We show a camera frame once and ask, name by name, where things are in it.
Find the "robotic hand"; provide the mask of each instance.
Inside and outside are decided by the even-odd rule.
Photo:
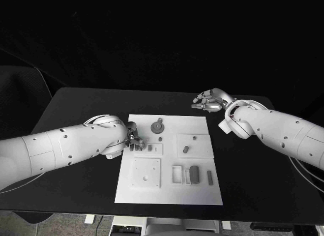
[[[17,181],[102,154],[121,155],[125,146],[144,149],[136,125],[100,115],[83,124],[0,141],[0,190]]]
[[[218,124],[226,134],[233,132],[247,139],[256,135],[273,150],[309,163],[324,170],[324,128],[302,118],[267,110],[253,100],[236,100],[220,89],[204,91],[194,98],[195,109],[217,112],[224,109],[224,119]]]

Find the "black table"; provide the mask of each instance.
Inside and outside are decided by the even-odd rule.
[[[324,203],[296,173],[288,157],[262,145],[256,136],[240,139],[217,124],[224,111],[191,109],[194,93],[63,88],[46,108],[33,133],[83,123],[112,114],[205,116],[223,206],[115,204],[121,157],[99,155],[43,174],[21,188],[0,194],[0,209],[324,225]],[[273,109],[265,97],[252,99]]]

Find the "floor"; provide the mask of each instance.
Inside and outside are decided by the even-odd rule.
[[[85,215],[54,214],[46,221],[28,224],[11,211],[0,210],[0,236],[93,236],[100,216],[93,224],[83,224]],[[103,216],[96,235],[108,236],[112,216]],[[231,222],[229,236],[292,236],[292,233],[252,231],[247,222]]]

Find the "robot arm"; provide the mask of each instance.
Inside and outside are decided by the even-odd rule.
[[[218,127],[247,139],[256,135],[260,142],[282,154],[324,170],[324,128],[306,120],[267,110],[252,100],[233,99],[220,89],[204,91],[193,100],[193,108],[216,112],[221,108],[224,120]]]
[[[0,190],[17,181],[99,154],[112,159],[129,143],[144,148],[135,133],[132,122],[125,126],[118,117],[103,115],[92,123],[1,140]]]

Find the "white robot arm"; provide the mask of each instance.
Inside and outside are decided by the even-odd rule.
[[[112,159],[123,147],[144,142],[136,126],[102,115],[83,124],[0,141],[0,190],[17,181],[69,166],[98,154]]]
[[[267,110],[252,100],[236,100],[220,89],[204,91],[191,107],[216,112],[226,110],[218,127],[247,139],[256,135],[260,142],[282,154],[324,170],[324,128],[282,112]]]

